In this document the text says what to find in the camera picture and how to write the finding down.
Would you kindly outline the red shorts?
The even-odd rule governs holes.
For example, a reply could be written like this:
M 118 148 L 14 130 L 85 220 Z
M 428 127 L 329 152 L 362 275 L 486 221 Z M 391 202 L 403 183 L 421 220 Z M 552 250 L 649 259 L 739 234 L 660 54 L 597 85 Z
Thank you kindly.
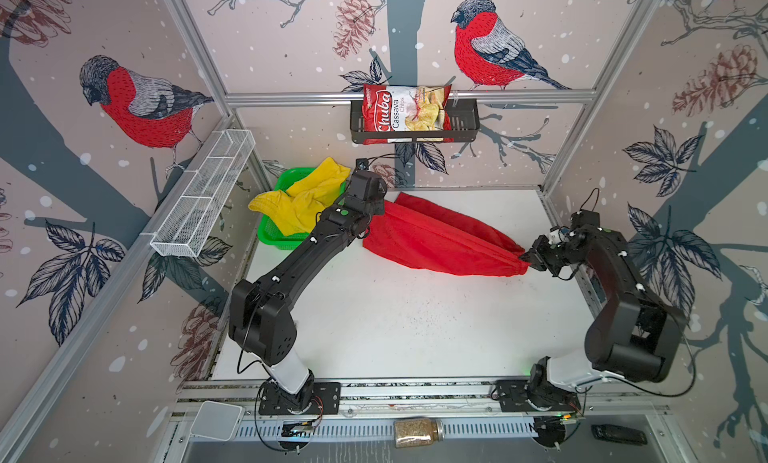
M 513 277 L 529 268 L 525 249 L 504 233 L 408 193 L 385 203 L 363 247 L 408 268 L 456 276 Z

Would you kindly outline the yellow shorts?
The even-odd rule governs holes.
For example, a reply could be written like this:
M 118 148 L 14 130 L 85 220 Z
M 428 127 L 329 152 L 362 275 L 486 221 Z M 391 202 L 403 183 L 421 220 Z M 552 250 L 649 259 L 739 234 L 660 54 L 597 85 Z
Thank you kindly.
M 350 174 L 350 168 L 328 157 L 302 178 L 289 176 L 285 189 L 256 196 L 248 208 L 267 216 L 286 237 L 309 233 L 317 214 L 337 199 Z

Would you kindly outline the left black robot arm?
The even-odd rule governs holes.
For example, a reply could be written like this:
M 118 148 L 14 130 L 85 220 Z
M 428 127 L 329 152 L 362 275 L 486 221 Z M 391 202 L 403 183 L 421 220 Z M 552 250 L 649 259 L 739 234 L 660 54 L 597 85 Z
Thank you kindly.
M 373 218 L 385 212 L 386 192 L 381 176 L 354 171 L 346 190 L 319 214 L 296 249 L 256 282 L 242 280 L 233 288 L 228 336 L 242 355 L 255 355 L 282 410 L 303 412 L 317 400 L 314 374 L 294 350 L 297 328 L 291 311 L 326 264 L 367 236 Z

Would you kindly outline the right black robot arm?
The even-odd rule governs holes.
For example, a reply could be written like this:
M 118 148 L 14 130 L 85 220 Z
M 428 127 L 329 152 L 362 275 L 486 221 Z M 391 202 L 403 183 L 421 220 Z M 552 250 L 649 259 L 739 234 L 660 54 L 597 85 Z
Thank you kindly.
M 621 233 L 595 224 L 573 224 L 559 242 L 539 236 L 521 260 L 559 277 L 565 266 L 588 266 L 605 303 L 588 328 L 584 350 L 540 359 L 526 385 L 530 404 L 576 406 L 577 389 L 601 380 L 638 388 L 668 376 L 682 343 L 685 314 L 650 289 L 628 256 Z

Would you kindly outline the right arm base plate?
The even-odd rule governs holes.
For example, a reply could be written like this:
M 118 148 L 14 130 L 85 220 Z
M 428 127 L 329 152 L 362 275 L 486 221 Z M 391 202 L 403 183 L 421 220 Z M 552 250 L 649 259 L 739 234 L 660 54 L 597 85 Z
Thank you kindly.
M 549 382 L 531 386 L 527 380 L 498 380 L 490 396 L 499 403 L 502 413 L 580 412 L 578 396 Z

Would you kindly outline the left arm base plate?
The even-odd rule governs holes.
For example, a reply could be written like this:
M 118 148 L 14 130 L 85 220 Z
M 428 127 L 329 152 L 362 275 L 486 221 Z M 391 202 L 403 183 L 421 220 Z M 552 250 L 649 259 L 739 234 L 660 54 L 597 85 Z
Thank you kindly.
M 256 411 L 259 416 L 336 415 L 340 399 L 339 382 L 310 382 L 291 394 L 268 380 L 259 389 Z

